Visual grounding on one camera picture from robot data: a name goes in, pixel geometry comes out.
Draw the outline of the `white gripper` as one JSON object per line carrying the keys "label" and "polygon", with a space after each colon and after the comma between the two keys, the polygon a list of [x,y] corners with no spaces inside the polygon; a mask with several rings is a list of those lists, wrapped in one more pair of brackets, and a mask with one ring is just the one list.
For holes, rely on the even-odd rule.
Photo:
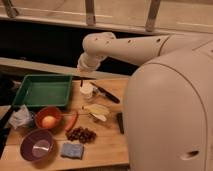
{"label": "white gripper", "polygon": [[93,72],[98,69],[101,62],[102,59],[100,57],[82,53],[78,59],[77,68],[81,72]]}

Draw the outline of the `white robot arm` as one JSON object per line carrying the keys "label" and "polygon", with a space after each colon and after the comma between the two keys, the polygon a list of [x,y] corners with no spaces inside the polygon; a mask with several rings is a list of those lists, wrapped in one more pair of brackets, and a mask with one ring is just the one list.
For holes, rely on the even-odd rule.
{"label": "white robot arm", "polygon": [[117,38],[87,35],[78,60],[94,71],[106,57],[138,67],[123,99],[131,171],[210,171],[213,35]]}

